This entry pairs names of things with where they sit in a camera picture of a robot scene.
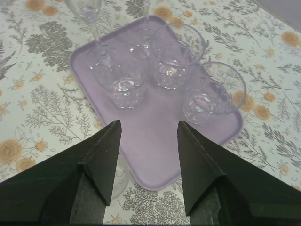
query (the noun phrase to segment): drinking glass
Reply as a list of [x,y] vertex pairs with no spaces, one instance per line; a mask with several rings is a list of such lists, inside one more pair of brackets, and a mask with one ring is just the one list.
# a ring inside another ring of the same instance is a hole
[[118,155],[117,166],[113,184],[112,200],[118,198],[127,188],[130,171],[122,155]]
[[108,45],[102,45],[97,32],[97,19],[101,11],[103,0],[64,0],[74,15],[83,20],[91,29],[96,46],[87,55],[87,64],[90,69],[110,66],[118,59],[116,50]]
[[148,60],[125,56],[110,67],[94,70],[98,84],[118,108],[134,108],[143,100],[149,74]]
[[176,89],[186,83],[205,52],[205,41],[193,27],[170,23],[155,31],[150,48],[158,85]]
[[208,62],[199,65],[188,83],[182,110],[186,119],[204,125],[220,115],[237,111],[246,99],[246,84],[231,66]]
[[149,28],[149,15],[150,15],[151,0],[144,0],[144,15],[146,20],[146,26],[134,32],[129,39],[131,45],[131,52],[133,56],[138,59],[150,58],[150,42],[151,36],[155,32]]

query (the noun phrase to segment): purple tray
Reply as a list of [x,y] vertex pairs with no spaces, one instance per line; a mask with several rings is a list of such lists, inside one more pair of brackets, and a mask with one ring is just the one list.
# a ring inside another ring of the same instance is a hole
[[[133,30],[145,26],[144,21],[136,20],[101,39],[120,54],[128,54],[128,58],[131,58],[126,40]],[[164,24],[161,18],[150,16],[151,29],[156,30]],[[86,65],[87,53],[94,46],[91,42],[72,53],[69,64],[74,77],[104,125],[116,119],[121,120],[120,152],[136,181],[145,189],[160,190],[181,175],[177,126],[179,121],[186,120],[181,111],[184,90],[164,89],[151,78],[145,99],[136,108],[118,109],[104,94]],[[240,133],[243,121],[241,114],[235,112],[205,126],[192,126],[208,139],[225,145]]]

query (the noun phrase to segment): empty cup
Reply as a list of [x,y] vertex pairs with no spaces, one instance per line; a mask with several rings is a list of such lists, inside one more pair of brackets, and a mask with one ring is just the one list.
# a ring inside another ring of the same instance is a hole
[[151,39],[154,77],[158,85],[176,89],[186,83],[193,66],[205,52],[205,41],[193,27],[183,23],[166,24]]
[[118,108],[134,108],[144,99],[149,74],[149,61],[135,58],[94,70],[98,84]]
[[186,119],[204,125],[218,115],[237,111],[246,99],[246,84],[233,67],[219,62],[199,65],[182,105]]

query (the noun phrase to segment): cup rim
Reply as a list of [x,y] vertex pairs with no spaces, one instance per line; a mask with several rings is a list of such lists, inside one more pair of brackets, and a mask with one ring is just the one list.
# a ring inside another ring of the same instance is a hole
[[156,58],[159,62],[163,63],[163,64],[166,65],[166,66],[170,66],[170,64],[167,64],[167,63],[165,63],[162,59],[160,59],[160,57],[158,57],[158,55],[157,55],[156,52],[154,51],[154,38],[156,37],[156,34],[158,34],[159,31],[161,31],[161,29],[164,29],[165,27],[171,27],[171,26],[177,25],[177,24],[178,24],[178,25],[185,26],[185,27],[189,27],[189,28],[192,29],[192,30],[200,37],[200,39],[201,39],[201,46],[203,47],[203,51],[202,51],[202,53],[200,54],[200,56],[199,56],[198,58],[196,58],[196,60],[195,60],[193,63],[191,63],[191,64],[189,64],[189,65],[186,65],[186,66],[174,66],[174,65],[173,65],[173,68],[176,68],[176,69],[188,68],[188,67],[190,67],[190,66],[192,66],[192,65],[195,65],[195,64],[197,64],[198,62],[200,62],[200,60],[203,58],[203,56],[204,56],[204,54],[205,54],[205,50],[206,50],[206,43],[205,43],[205,40],[204,40],[203,36],[202,36],[201,33],[200,33],[199,31],[197,31],[197,29],[195,29],[194,27],[192,27],[192,26],[190,26],[190,25],[188,25],[188,24],[184,24],[184,23],[169,23],[169,24],[165,24],[165,25],[159,27],[159,28],[153,33],[153,35],[152,35],[152,37],[151,37],[151,40],[150,40],[150,49],[151,49],[152,53],[154,54],[155,58]]
[[[208,65],[208,64],[220,64],[220,65],[224,65],[224,66],[227,66],[228,68],[232,69],[235,73],[237,73],[237,75],[239,76],[239,78],[241,79],[241,81],[242,81],[242,83],[243,83],[244,98],[242,99],[241,103],[236,107],[235,110],[224,111],[224,112],[222,112],[222,113],[217,113],[217,112],[209,111],[209,110],[207,110],[207,109],[205,109],[205,108],[203,108],[203,107],[202,107],[202,109],[203,109],[204,111],[208,112],[208,113],[212,113],[212,114],[215,114],[215,115],[227,115],[227,114],[231,114],[231,113],[237,111],[237,110],[240,109],[240,107],[245,103],[245,100],[246,100],[246,92],[247,92],[247,90],[246,90],[246,83],[245,83],[243,77],[241,76],[241,74],[240,74],[235,68],[233,68],[232,66],[230,66],[230,65],[228,65],[228,64],[225,64],[225,63],[223,63],[223,62],[209,61],[209,62],[205,62],[205,63],[203,63],[203,64],[200,64],[199,67],[204,67],[205,65]],[[192,99],[192,100],[193,100],[193,102],[194,102],[197,106],[199,106],[199,104],[196,103],[196,101],[195,101],[194,99]]]
[[[126,61],[127,61],[127,62],[131,62],[132,65],[135,65],[135,66],[137,66],[138,68],[141,68],[139,65],[135,64],[135,61],[134,61],[134,60],[129,60],[129,59],[120,59],[120,60],[118,60],[118,61],[117,61],[117,64],[118,64],[117,66],[120,66],[120,64],[121,64],[122,62],[126,62]],[[105,85],[103,85],[101,82],[99,82],[99,80],[96,78],[96,74],[95,74],[95,71],[94,71],[94,76],[95,76],[96,82],[98,83],[98,85],[100,85],[102,88],[104,88],[107,92],[112,92],[112,93],[117,93],[117,94],[119,94],[119,93],[127,93],[127,92],[131,92],[131,91],[133,91],[133,90],[136,90],[136,89],[140,88],[142,85],[144,85],[144,84],[148,81],[149,76],[150,76],[150,74],[151,74],[151,73],[150,73],[150,72],[151,72],[151,70],[150,70],[150,68],[151,68],[150,62],[149,62],[148,60],[146,60],[145,62],[147,63],[149,70],[148,70],[148,71],[143,70],[143,73],[145,74],[145,79],[140,83],[139,86],[136,86],[136,87],[134,87],[133,89],[130,89],[130,90],[127,90],[127,91],[114,91],[114,90],[112,90],[112,89],[106,87]]]

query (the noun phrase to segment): floral tablecloth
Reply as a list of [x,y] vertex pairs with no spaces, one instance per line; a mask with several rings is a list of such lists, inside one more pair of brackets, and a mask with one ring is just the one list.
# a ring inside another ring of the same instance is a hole
[[[143,0],[104,0],[99,34],[143,14]],[[194,26],[206,40],[202,62],[241,72],[248,89],[245,128],[226,148],[300,190],[301,35],[250,0],[151,0],[151,14]],[[0,181],[102,128],[68,68],[71,52],[91,40],[62,0],[2,6]],[[104,223],[189,224],[181,180],[151,192],[132,178],[106,209]]]

